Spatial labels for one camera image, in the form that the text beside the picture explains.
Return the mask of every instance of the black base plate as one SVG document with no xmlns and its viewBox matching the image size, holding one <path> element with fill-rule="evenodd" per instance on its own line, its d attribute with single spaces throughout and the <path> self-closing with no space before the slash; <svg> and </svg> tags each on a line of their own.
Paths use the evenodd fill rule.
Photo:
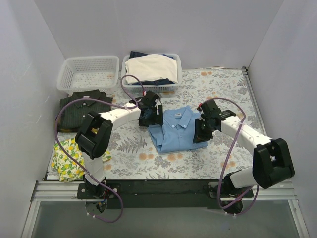
<svg viewBox="0 0 317 238">
<path fill-rule="evenodd" d="M 210 198 L 206 187 L 217 179 L 151 179 L 151 180 L 107 180 L 107 186 L 117 188 L 125 208 L 206 207 L 220 209 L 218 202 Z M 95 199 L 81 192 L 85 184 L 78 187 L 77 198 Z M 120 209 L 116 196 L 108 199 L 107 209 Z"/>
</svg>

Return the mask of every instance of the dark green shirt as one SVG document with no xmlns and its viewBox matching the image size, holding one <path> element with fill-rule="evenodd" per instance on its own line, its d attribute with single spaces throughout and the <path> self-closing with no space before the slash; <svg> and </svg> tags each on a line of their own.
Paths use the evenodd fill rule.
<svg viewBox="0 0 317 238">
<path fill-rule="evenodd" d="M 104 102 L 112 103 L 112 98 L 106 97 L 104 92 L 99 90 L 73 93 L 71 97 L 63 98 L 59 102 L 59 107 L 62 109 L 66 104 L 79 98 L 94 98 Z M 77 132 L 83 124 L 86 114 L 94 111 L 96 113 L 108 112 L 111 106 L 93 102 L 80 101 L 70 105 L 61 116 L 61 121 L 58 125 L 59 132 Z"/>
</svg>

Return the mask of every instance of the folded white towel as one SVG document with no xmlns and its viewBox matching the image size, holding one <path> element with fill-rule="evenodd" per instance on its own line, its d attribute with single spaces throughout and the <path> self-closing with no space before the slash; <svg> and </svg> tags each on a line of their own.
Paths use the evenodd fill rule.
<svg viewBox="0 0 317 238">
<path fill-rule="evenodd" d="M 125 63 L 127 74 L 136 76 L 141 82 L 168 78 L 177 83 L 176 60 L 162 55 L 152 54 L 128 59 Z M 136 83 L 132 77 L 125 78 L 128 84 Z"/>
</svg>

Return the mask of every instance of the white wall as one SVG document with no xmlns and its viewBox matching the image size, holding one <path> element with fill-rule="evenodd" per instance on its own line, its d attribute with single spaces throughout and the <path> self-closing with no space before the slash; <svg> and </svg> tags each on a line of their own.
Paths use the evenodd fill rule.
<svg viewBox="0 0 317 238">
<path fill-rule="evenodd" d="M 0 237 L 21 236 L 45 175 L 63 61 L 32 0 L 0 1 Z"/>
<path fill-rule="evenodd" d="M 66 58 L 177 53 L 183 68 L 248 66 L 283 0 L 35 0 Z"/>
<path fill-rule="evenodd" d="M 251 84 L 273 138 L 289 145 L 292 179 L 311 237 L 317 237 L 317 2 L 284 1 L 251 65 Z"/>
</svg>

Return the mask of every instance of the folded shirt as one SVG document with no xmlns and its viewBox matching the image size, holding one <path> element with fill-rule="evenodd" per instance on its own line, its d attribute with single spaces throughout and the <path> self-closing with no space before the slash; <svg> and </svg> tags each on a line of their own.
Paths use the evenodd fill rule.
<svg viewBox="0 0 317 238">
<path fill-rule="evenodd" d="M 141 82 L 168 79 L 178 83 L 177 62 L 166 56 L 152 54 L 128 59 L 125 63 L 127 74 L 136 76 Z M 126 77 L 127 84 L 137 83 L 132 77 Z"/>
<path fill-rule="evenodd" d="M 77 92 L 73 93 L 70 97 L 61 99 L 59 101 L 60 109 L 62 109 L 66 104 L 79 98 L 93 98 L 108 103 L 112 102 L 112 98 L 107 97 L 105 92 L 100 92 L 99 90 Z M 111 106 L 94 101 L 83 100 L 76 102 L 64 111 L 60 121 L 58 122 L 57 130 L 59 132 L 77 132 L 84 123 L 88 112 L 94 111 L 96 113 L 103 113 L 110 110 Z"/>
<path fill-rule="evenodd" d="M 85 166 L 84 157 L 82 152 L 78 148 L 78 144 L 75 142 L 75 138 L 64 140 L 60 142 L 64 149 L 70 154 L 77 162 Z M 52 159 L 51 167 L 55 168 L 59 174 L 60 182 L 71 182 L 81 179 L 85 174 L 84 170 L 72 161 L 56 143 L 54 145 L 55 154 Z M 103 154 L 103 161 L 108 161 L 112 158 L 110 152 L 107 150 Z"/>
<path fill-rule="evenodd" d="M 165 110 L 164 124 L 149 125 L 151 140 L 159 153 L 192 150 L 206 147 L 207 142 L 193 143 L 195 119 L 200 113 L 193 113 L 189 106 L 176 110 Z"/>
<path fill-rule="evenodd" d="M 148 56 L 149 54 L 146 54 L 146 53 L 142 53 L 142 52 L 137 52 L 137 51 L 131 51 L 130 52 L 130 57 L 129 57 L 129 59 L 131 59 L 131 58 L 135 58 L 135 57 L 141 57 L 141 56 Z"/>
<path fill-rule="evenodd" d="M 142 85 L 155 85 L 155 86 L 159 86 L 159 85 L 167 85 L 167 84 L 175 84 L 174 82 L 171 82 L 168 80 L 168 78 L 166 79 L 159 79 L 156 81 L 143 81 Z M 131 85 L 140 85 L 139 82 L 137 83 L 132 83 Z"/>
</svg>

